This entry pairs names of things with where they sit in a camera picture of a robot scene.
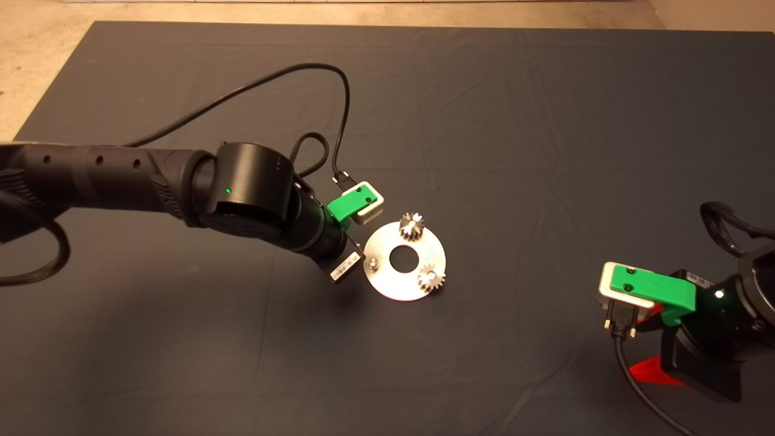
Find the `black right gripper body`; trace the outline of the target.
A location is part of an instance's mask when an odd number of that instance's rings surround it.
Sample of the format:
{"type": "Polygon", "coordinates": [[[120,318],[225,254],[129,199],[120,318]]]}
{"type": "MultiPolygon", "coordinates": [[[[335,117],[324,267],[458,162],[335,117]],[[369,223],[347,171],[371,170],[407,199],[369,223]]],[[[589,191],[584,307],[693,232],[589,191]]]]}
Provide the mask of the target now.
{"type": "Polygon", "coordinates": [[[756,270],[706,286],[686,269],[669,276],[693,285],[695,309],[662,332],[662,370],[716,401],[739,403],[742,367],[757,354],[757,312],[750,300],[756,270]]]}

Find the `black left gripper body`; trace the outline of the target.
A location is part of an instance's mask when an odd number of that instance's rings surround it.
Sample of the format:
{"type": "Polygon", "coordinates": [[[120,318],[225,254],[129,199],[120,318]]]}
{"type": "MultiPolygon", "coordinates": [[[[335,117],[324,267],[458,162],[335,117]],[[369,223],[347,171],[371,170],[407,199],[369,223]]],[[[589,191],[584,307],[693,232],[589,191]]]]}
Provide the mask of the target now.
{"type": "Polygon", "coordinates": [[[340,283],[365,259],[360,244],[338,223],[324,229],[314,246],[314,262],[332,283],[340,283]]]}

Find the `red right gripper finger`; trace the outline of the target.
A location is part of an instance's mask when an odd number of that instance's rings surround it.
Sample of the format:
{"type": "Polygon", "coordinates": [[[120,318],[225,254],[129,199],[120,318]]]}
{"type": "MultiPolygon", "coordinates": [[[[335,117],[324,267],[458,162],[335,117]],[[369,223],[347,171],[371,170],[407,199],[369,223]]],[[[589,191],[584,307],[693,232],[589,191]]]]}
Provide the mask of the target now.
{"type": "Polygon", "coordinates": [[[662,305],[655,305],[642,320],[637,323],[637,331],[660,331],[664,328],[662,322],[662,305]]]}
{"type": "Polygon", "coordinates": [[[664,386],[684,386],[685,383],[673,378],[662,369],[662,357],[651,356],[629,367],[629,372],[638,383],[664,386]]]}

